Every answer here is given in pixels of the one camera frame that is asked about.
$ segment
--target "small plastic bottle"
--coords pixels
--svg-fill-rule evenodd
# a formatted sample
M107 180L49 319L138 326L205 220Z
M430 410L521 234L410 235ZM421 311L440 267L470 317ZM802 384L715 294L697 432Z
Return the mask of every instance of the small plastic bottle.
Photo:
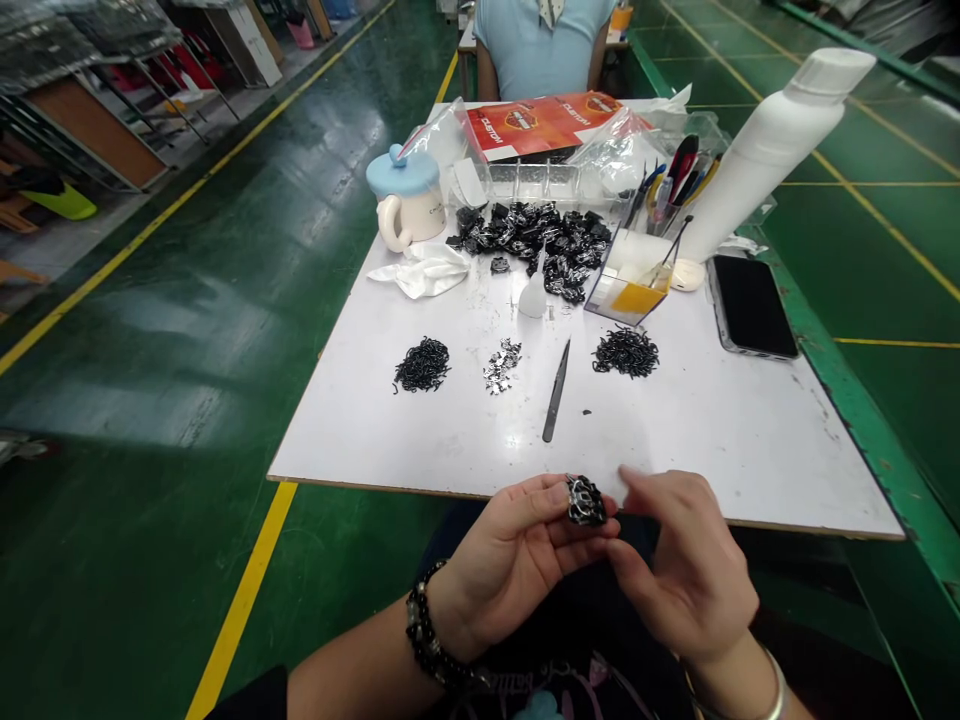
M680 257L703 262L713 255L837 126L843 100L875 62L873 55L856 50L817 50L783 90L760 103L691 206L694 220L683 236Z

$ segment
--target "white mug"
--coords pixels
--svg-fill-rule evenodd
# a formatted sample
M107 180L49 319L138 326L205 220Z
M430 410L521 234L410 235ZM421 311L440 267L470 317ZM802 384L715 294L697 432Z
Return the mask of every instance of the white mug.
M393 252L403 252L410 243L436 237L447 226L440 186L410 197L387 195L377 203L377 224Z

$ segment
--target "black phone screen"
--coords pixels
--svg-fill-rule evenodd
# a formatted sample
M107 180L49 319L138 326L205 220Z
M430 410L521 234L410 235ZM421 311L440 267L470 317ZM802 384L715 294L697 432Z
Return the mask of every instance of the black phone screen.
M797 357L797 344L767 264L716 255L713 266L730 340L747 350Z

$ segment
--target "blue lid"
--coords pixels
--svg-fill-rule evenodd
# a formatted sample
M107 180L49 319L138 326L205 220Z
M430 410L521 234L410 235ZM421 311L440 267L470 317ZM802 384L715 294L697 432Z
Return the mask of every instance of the blue lid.
M400 157L400 145L391 145L390 152L367 165L367 182L377 197L422 195L440 180L437 161L425 152Z

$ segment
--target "white bottle cap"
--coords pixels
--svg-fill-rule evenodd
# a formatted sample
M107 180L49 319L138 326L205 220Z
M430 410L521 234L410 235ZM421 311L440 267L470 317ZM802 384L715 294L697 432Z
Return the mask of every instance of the white bottle cap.
M787 88L838 100L850 94L877 59L846 48L822 48L804 61Z

